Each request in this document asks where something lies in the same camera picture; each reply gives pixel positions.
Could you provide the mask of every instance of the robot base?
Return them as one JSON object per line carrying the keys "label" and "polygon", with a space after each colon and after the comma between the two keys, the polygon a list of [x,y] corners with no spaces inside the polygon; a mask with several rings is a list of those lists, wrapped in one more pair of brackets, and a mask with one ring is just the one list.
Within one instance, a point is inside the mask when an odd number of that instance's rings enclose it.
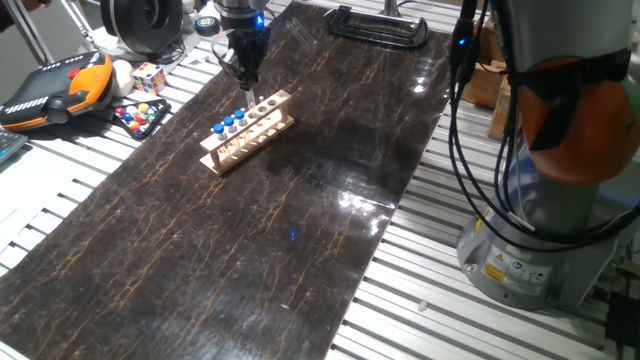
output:
{"label": "robot base", "polygon": [[[555,245],[516,233],[493,212],[489,222],[513,241],[530,247]],[[520,250],[499,239],[474,218],[458,240],[458,260],[469,281],[507,306],[537,310],[578,307],[609,264],[617,239],[561,253]]]}

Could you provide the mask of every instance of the colored ball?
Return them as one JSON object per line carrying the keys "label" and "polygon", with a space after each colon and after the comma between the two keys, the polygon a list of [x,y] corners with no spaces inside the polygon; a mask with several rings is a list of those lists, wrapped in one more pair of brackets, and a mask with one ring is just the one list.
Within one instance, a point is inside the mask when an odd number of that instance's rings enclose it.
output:
{"label": "colored ball", "polygon": [[124,108],[121,106],[119,108],[116,108],[116,110],[114,111],[114,113],[116,114],[117,117],[121,118],[124,116],[124,114],[126,113],[126,111],[124,110]]}
{"label": "colored ball", "polygon": [[142,134],[143,132],[145,132],[145,130],[147,130],[148,127],[149,127],[149,124],[140,125],[138,130],[136,130],[136,133]]}
{"label": "colored ball", "polygon": [[140,110],[140,112],[144,114],[147,112],[147,110],[149,110],[149,105],[147,105],[146,103],[142,103],[138,105],[138,110]]}
{"label": "colored ball", "polygon": [[213,125],[213,132],[216,134],[222,134],[224,132],[224,126],[222,126],[222,124]]}

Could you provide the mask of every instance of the black cable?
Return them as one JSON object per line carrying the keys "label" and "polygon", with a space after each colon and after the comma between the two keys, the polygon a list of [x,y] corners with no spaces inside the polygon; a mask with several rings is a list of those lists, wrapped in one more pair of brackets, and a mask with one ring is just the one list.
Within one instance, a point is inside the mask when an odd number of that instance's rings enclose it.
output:
{"label": "black cable", "polygon": [[[461,89],[460,89],[460,93],[462,92],[462,89],[464,88],[464,84],[462,85]],[[455,115],[456,115],[456,119],[457,119],[457,104],[455,107]],[[454,131],[454,135],[455,138],[458,139],[458,135],[457,135],[457,125],[454,125],[454,107],[453,107],[453,103],[452,103],[452,126],[450,126],[450,131]],[[510,111],[510,116],[514,116],[517,112],[514,111]],[[511,220],[503,211],[501,211],[500,209],[498,209],[496,207],[496,205],[491,201],[491,199],[486,195],[486,193],[482,190],[482,188],[480,187],[480,185],[478,184],[477,180],[475,179],[475,177],[472,174],[471,169],[469,168],[469,165],[464,157],[464,153],[462,151],[462,147],[459,146],[459,144],[456,144],[456,150],[458,153],[458,157],[460,158],[460,163],[462,164],[465,173],[467,174],[467,177],[469,178],[469,181],[471,182],[471,184],[473,185],[473,187],[476,189],[476,191],[478,192],[478,194],[480,195],[480,197],[482,198],[482,200],[491,208],[491,210],[493,210],[497,216],[499,216],[504,222],[506,222],[507,224],[509,224],[511,227],[515,228],[516,230],[518,230],[521,233],[524,233],[525,235],[528,235],[530,237],[536,238],[538,240],[542,240],[542,241],[547,241],[547,242],[551,242],[551,243],[555,243],[557,245],[565,245],[568,242],[575,242],[576,244],[582,244],[582,243],[587,243],[589,241],[601,241],[602,237],[608,237],[608,236],[613,236],[615,234],[617,234],[618,232],[620,232],[622,229],[624,229],[624,227],[628,226],[628,224],[630,224],[631,222],[633,222],[638,216],[640,216],[640,206],[636,206],[634,208],[634,210],[636,211],[630,211],[626,217],[621,217],[619,219],[619,221],[617,222],[617,224],[619,225],[614,225],[611,222],[608,223],[603,223],[603,224],[599,224],[598,226],[594,227],[594,228],[590,228],[588,230],[585,230],[579,234],[573,234],[573,235],[557,235],[557,234],[552,234],[552,233],[543,233],[541,231],[536,231],[536,230],[531,230],[529,228],[526,228],[524,226],[522,226],[519,223],[514,222],[513,220]]]}
{"label": "black cable", "polygon": [[[455,87],[451,86],[450,92],[452,94],[455,95]],[[484,216],[484,214],[480,211],[480,209],[478,209],[478,207],[476,206],[475,202],[473,201],[473,199],[471,198],[471,196],[469,195],[469,192],[464,184],[464,182],[462,181],[462,176],[460,174],[460,171],[458,170],[458,166],[456,164],[456,159],[455,159],[455,155],[454,155],[454,146],[456,147],[457,150],[461,151],[462,148],[460,146],[460,141],[459,138],[457,136],[457,110],[458,110],[458,104],[460,102],[460,99],[462,97],[461,91],[460,94],[455,95],[453,97],[453,100],[451,102],[451,125],[449,128],[449,157],[450,160],[452,162],[453,165],[453,171],[455,173],[455,177],[456,180],[458,181],[458,185],[460,186],[460,189],[462,190],[462,193],[464,195],[464,197],[466,198],[467,202],[469,203],[469,205],[471,205],[471,208],[473,209],[473,211],[476,213],[476,216],[478,216],[478,218],[487,226],[487,228],[489,230],[491,230],[491,232],[493,232],[498,238],[500,238],[502,241],[504,241],[505,243],[517,247],[519,249],[523,249],[523,250],[527,250],[527,251],[532,251],[532,252],[538,252],[538,253],[558,253],[558,252],[565,252],[565,251],[570,251],[570,250],[576,250],[576,249],[580,249],[589,245],[593,245],[595,243],[598,242],[602,242],[602,241],[606,241],[608,240],[608,236],[604,236],[602,238],[599,239],[595,239],[595,240],[590,240],[590,241],[585,241],[585,242],[581,242],[581,243],[577,243],[577,244],[573,244],[573,245],[568,245],[568,246],[562,246],[559,248],[555,248],[555,249],[540,249],[540,248],[534,248],[534,247],[530,247],[530,246],[525,246],[522,244],[518,244],[512,240],[509,240],[508,238],[506,238],[502,233],[500,233]],[[640,207],[638,205],[636,205],[636,207],[634,207],[634,209],[632,209],[630,211],[631,213],[636,213],[637,215],[640,215]],[[623,224],[625,227],[630,225],[631,222],[633,222],[635,219],[633,218],[627,218],[626,220],[620,220],[620,223]]]}
{"label": "black cable", "polygon": [[171,44],[171,48],[173,49],[171,53],[165,54],[157,59],[154,62],[158,65],[168,65],[172,64],[182,57],[187,51],[187,47],[184,45],[182,40],[176,40],[173,44]]}
{"label": "black cable", "polygon": [[504,175],[502,176],[502,186],[504,190],[504,201],[506,202],[507,209],[512,213],[516,213],[513,210],[511,203],[511,195],[509,194],[509,171],[511,170],[511,161],[513,160],[513,150],[515,147],[516,137],[516,118],[518,116],[518,90],[516,86],[511,87],[511,98],[509,99],[509,115],[507,117],[507,130],[511,130],[509,134],[509,147],[507,148],[507,159],[504,164]]}
{"label": "black cable", "polygon": [[493,172],[493,192],[496,194],[496,199],[498,200],[498,204],[505,210],[507,210],[507,205],[502,200],[502,192],[500,191],[500,165],[502,164],[502,155],[504,154],[504,149],[507,145],[507,135],[502,135],[502,141],[500,141],[500,150],[498,150],[498,156],[496,158],[496,167]]}
{"label": "black cable", "polygon": [[[482,31],[482,22],[484,21],[484,15],[486,14],[486,10],[487,10],[487,4],[485,3],[485,5],[483,6],[483,13],[480,17],[480,21],[479,21],[479,31],[478,34],[476,35],[479,36],[481,31]],[[473,61],[475,62],[475,59],[465,59],[466,61]],[[460,84],[460,94],[456,95],[456,91],[455,91],[455,79],[456,79],[456,75],[457,75],[457,70],[456,68],[452,68],[451,70],[451,79],[452,79],[452,84],[451,84],[451,88],[450,88],[450,92],[451,92],[451,98],[452,98],[452,102],[451,102],[451,109],[452,109],[452,121],[451,121],[451,126],[450,126],[450,132],[449,132],[449,150],[450,150],[450,158],[451,158],[451,162],[453,165],[453,169],[454,172],[456,174],[456,179],[458,180],[458,183],[461,187],[461,189],[463,190],[463,193],[467,199],[467,201],[469,202],[469,204],[472,206],[472,208],[474,209],[474,212],[476,213],[476,215],[483,221],[483,223],[485,223],[487,225],[487,227],[496,234],[496,236],[498,236],[500,239],[502,239],[503,241],[505,241],[506,243],[512,245],[512,246],[516,246],[525,250],[529,250],[529,251],[536,251],[536,252],[562,252],[562,251],[569,251],[569,250],[574,250],[574,249],[578,249],[581,247],[585,247],[585,246],[589,246],[591,244],[595,244],[601,241],[605,241],[608,240],[609,236],[613,236],[615,234],[617,234],[621,229],[627,227],[628,225],[630,225],[633,221],[635,221],[635,219],[637,219],[640,216],[640,203],[638,205],[636,205],[636,207],[634,207],[631,211],[629,211],[626,215],[620,216],[612,221],[609,222],[605,222],[602,224],[597,225],[596,227],[593,227],[591,229],[588,229],[586,231],[584,231],[581,234],[577,234],[577,235],[573,235],[573,236],[566,236],[566,235],[555,235],[555,234],[541,234],[540,232],[535,232],[535,231],[531,231],[527,228],[524,228],[523,226],[521,226],[520,224],[514,223],[513,221],[511,221],[504,213],[502,213],[502,211],[500,211],[499,209],[497,209],[495,207],[495,205],[491,202],[491,200],[486,196],[486,194],[484,193],[484,191],[480,188],[480,186],[478,185],[476,179],[473,177],[472,172],[466,162],[466,159],[464,158],[464,154],[462,151],[462,147],[460,146],[460,140],[458,137],[458,133],[457,133],[457,110],[458,110],[458,106],[459,106],[459,102],[460,102],[460,98],[461,98],[461,92],[464,89],[464,85],[465,83],[461,83]],[[512,87],[512,98],[515,99],[516,95],[513,93],[513,87]],[[510,119],[508,119],[508,124],[509,121],[512,122],[512,124],[515,122],[515,116],[517,115],[516,109],[517,107],[512,107],[513,110],[510,109]],[[515,147],[515,134],[517,132],[517,129],[512,129],[511,130],[511,137],[513,138],[513,140],[510,141],[510,147],[512,149],[512,153],[511,156],[513,156],[513,148]],[[484,215],[478,210],[477,206],[475,205],[475,203],[473,202],[473,200],[471,199],[463,181],[462,181],[462,177],[460,175],[460,172],[458,170],[457,164],[456,164],[456,159],[455,159],[455,155],[453,153],[453,147],[455,146],[457,153],[458,153],[458,157],[460,158],[460,162],[462,163],[465,172],[467,173],[467,176],[469,178],[469,180],[471,181],[472,185],[476,188],[476,190],[478,191],[478,193],[480,194],[480,196],[483,198],[483,200],[487,203],[487,205],[489,207],[491,207],[492,210],[494,210],[494,212],[501,218],[503,219],[507,224],[509,224],[510,226],[512,226],[513,228],[515,228],[516,230],[529,235],[531,237],[534,237],[536,239],[542,240],[542,241],[547,241],[547,242],[551,242],[551,243],[556,243],[557,245],[564,245],[567,242],[567,239],[578,239],[581,240],[573,245],[569,245],[569,246],[563,246],[561,248],[556,248],[556,249],[539,249],[539,248],[531,248],[531,247],[526,247],[517,243],[512,242],[511,240],[507,239],[506,237],[504,237],[504,235],[502,235],[501,233],[499,233],[491,224],[488,223],[488,221],[486,220],[486,218],[484,217]]]}

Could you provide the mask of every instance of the cardboard box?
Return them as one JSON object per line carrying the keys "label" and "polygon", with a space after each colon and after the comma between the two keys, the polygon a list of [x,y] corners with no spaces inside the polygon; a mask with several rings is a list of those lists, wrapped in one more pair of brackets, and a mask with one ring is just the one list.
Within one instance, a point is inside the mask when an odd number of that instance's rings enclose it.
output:
{"label": "cardboard box", "polygon": [[490,28],[482,30],[481,51],[471,81],[465,86],[462,99],[478,106],[495,108],[504,75],[494,74],[506,70],[504,58],[495,32]]}
{"label": "cardboard box", "polygon": [[496,108],[493,110],[493,116],[491,117],[491,123],[489,124],[489,130],[487,130],[487,136],[502,141],[504,137],[504,127],[507,125],[509,119],[509,104],[511,101],[511,86],[505,76],[500,86],[500,94],[498,95],[498,101]]}

